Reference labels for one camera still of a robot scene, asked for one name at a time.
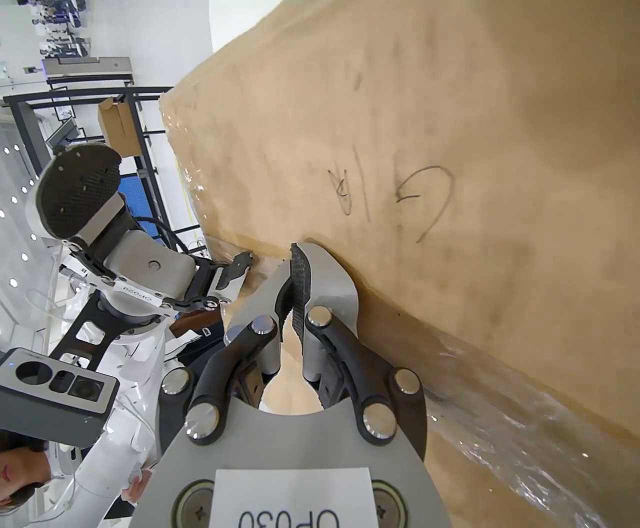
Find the label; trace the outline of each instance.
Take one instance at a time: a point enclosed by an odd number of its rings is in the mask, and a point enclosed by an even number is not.
[[[368,468],[216,471],[209,528],[378,528]]]
[[[132,297],[140,299],[141,301],[145,301],[149,304],[152,304],[153,306],[160,307],[160,305],[162,304],[162,299],[156,297],[155,295],[151,295],[149,292],[141,290],[140,288],[136,288],[128,282],[123,282],[121,280],[116,281],[116,284],[113,286],[113,291],[126,293],[127,295],[131,295]]]

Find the cardboard box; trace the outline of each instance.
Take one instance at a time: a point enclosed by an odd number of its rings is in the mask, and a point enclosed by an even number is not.
[[[640,4],[543,4],[283,0],[160,100],[211,254],[321,243],[442,403],[456,528],[640,518]]]
[[[127,103],[118,103],[112,97],[105,99],[98,105],[98,122],[107,145],[118,154],[122,157],[142,156]]]

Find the small cardboard box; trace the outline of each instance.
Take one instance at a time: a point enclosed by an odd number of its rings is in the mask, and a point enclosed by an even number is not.
[[[122,157],[142,156],[127,103],[116,102],[112,97],[105,99],[98,105],[98,122],[106,144],[118,154]]]

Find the blue panel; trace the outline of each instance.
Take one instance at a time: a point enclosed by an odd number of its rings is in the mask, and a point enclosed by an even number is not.
[[[137,176],[129,176],[120,180],[120,187],[118,190],[127,197],[127,205],[131,210],[133,216],[151,216],[151,207],[149,207],[149,201],[147,195],[142,187],[142,182]],[[140,222],[140,225],[149,233],[152,237],[158,235],[157,227],[149,222]]]

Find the black bracket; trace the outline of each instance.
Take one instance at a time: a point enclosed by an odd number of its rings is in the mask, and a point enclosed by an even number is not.
[[[122,316],[113,315],[106,308],[100,292],[94,291],[80,314],[76,317],[76,320],[71,324],[66,334],[62,336],[62,339],[51,354],[49,354],[49,357],[59,360],[64,354],[80,356],[89,360],[89,366],[86,369],[95,372],[107,348],[115,339],[119,338],[120,334],[125,332],[133,333],[135,329],[154,321],[154,318],[150,318],[145,322],[127,321]],[[85,323],[93,323],[104,332],[102,341],[98,344],[92,344],[76,337]]]
[[[263,376],[256,361],[258,354],[278,333],[274,324],[269,333],[255,333],[251,324],[220,352],[214,354],[202,371],[189,409],[200,403],[217,407],[220,418],[216,429],[204,438],[189,438],[194,444],[209,445],[225,431],[229,403],[232,397],[258,407],[264,385],[273,376]]]
[[[175,435],[184,425],[184,417],[189,408],[191,395],[195,387],[196,379],[192,370],[185,367],[189,375],[187,385],[178,394],[165,394],[162,389],[158,395],[158,437],[160,441],[160,454],[169,448]]]
[[[363,412],[365,407],[373,403],[387,405],[393,410],[398,426],[415,451],[424,459],[427,449],[427,410],[422,391],[416,394],[402,392],[394,381],[398,369],[365,347],[337,316],[334,315],[324,328],[305,320],[305,328],[327,350],[324,373],[319,386],[314,387],[322,406],[328,408],[350,397],[362,438],[373,445],[386,445],[393,438],[383,440],[369,434]]]
[[[212,260],[197,257],[196,255],[190,255],[190,257],[196,261],[198,270],[184,294],[184,300],[179,301],[169,297],[163,299],[163,303],[170,305],[177,312],[215,310],[220,304],[220,299],[208,296],[207,293],[211,289],[218,270],[222,268],[222,273],[214,289],[220,291],[229,286],[232,280],[242,277],[253,263],[253,256],[250,252],[236,255],[230,264],[226,262],[215,263]]]

